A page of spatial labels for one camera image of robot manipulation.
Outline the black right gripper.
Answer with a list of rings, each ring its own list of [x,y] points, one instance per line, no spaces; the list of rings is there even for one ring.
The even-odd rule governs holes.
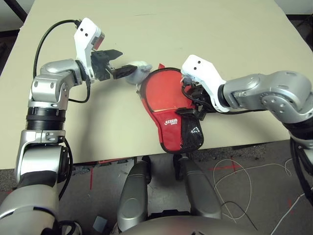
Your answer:
[[[196,116],[199,120],[204,120],[208,113],[208,102],[205,101],[202,95],[203,88],[200,85],[184,85],[182,86],[183,95],[192,101],[195,109],[179,108],[176,114],[181,116]]]

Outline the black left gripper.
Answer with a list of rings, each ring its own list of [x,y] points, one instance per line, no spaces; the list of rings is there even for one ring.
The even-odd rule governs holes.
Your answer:
[[[95,79],[99,81],[110,79],[110,73],[106,70],[106,66],[110,60],[115,60],[121,55],[123,53],[115,49],[93,51],[91,53],[91,65]],[[119,79],[133,74],[136,70],[137,66],[125,65],[115,69],[112,75],[114,79]]]

